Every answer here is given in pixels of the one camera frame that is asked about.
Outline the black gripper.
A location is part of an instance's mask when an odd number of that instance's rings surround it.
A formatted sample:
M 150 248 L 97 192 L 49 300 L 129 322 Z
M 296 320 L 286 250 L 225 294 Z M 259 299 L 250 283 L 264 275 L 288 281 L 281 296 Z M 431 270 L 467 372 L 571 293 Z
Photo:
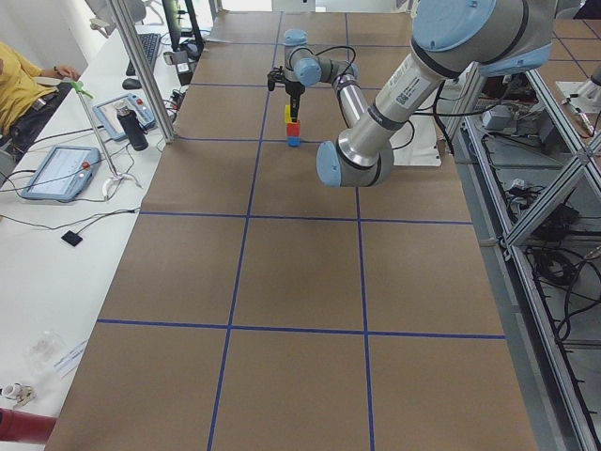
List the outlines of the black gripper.
M 267 74 L 268 91 L 275 90 L 277 85 L 283 85 L 285 92 L 290 95 L 290 121 L 296 123 L 299 120 L 300 100 L 303 94 L 303 84 L 298 81 L 293 81 L 285 75 L 283 67 L 273 68 Z

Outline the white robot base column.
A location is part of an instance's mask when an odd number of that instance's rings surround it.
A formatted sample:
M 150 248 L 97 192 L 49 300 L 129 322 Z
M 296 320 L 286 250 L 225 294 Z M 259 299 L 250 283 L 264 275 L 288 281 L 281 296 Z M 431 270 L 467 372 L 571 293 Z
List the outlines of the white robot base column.
M 420 109 L 390 139 L 397 166 L 439 167 L 441 165 L 436 122 L 431 107 Z

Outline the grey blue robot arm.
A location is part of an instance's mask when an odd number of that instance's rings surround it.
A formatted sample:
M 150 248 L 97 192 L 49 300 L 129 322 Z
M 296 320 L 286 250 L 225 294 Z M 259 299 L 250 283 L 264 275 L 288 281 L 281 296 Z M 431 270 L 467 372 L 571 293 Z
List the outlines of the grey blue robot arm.
M 316 172 L 330 187 L 369 187 L 393 169 L 390 140 L 447 79 L 477 63 L 485 77 L 521 73 L 547 62 L 551 51 L 553 1 L 422 1 L 412 24 L 410 52 L 372 103 L 357 83 L 352 63 L 313 53 L 307 34 L 285 33 L 285 59 L 268 74 L 268 88 L 285 86 L 290 114 L 317 83 L 334 89 L 347 129 L 319 146 Z

